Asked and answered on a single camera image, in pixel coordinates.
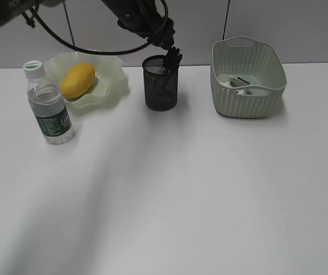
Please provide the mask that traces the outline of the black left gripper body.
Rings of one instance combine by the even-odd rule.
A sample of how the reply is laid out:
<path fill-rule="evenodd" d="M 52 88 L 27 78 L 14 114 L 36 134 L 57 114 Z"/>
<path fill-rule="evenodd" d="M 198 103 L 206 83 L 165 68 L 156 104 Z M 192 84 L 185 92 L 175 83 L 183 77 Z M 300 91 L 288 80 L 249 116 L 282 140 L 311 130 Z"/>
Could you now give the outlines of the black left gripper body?
<path fill-rule="evenodd" d="M 118 24 L 132 33 L 147 40 L 141 46 L 125 50 L 124 53 L 134 53 L 149 45 L 170 50 L 174 45 L 173 21 L 168 18 L 168 6 L 162 1 L 164 15 L 157 11 L 155 1 L 117 1 Z"/>

